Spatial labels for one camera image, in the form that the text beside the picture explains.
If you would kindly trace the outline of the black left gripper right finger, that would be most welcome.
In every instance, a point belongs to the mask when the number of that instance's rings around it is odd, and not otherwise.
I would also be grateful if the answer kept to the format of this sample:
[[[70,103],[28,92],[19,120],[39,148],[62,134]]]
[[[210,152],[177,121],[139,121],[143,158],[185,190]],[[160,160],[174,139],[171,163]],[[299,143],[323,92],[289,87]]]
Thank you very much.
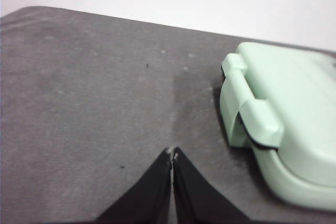
[[[173,186],[178,223],[248,223],[242,211],[219,193],[177,147]]]

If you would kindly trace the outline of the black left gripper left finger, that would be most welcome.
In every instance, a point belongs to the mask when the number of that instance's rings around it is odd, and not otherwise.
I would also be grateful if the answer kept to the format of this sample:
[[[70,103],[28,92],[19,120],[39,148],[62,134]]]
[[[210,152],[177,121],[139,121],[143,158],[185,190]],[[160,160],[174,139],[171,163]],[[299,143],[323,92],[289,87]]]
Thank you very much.
[[[97,223],[167,223],[171,198],[171,148],[165,148],[140,179]]]

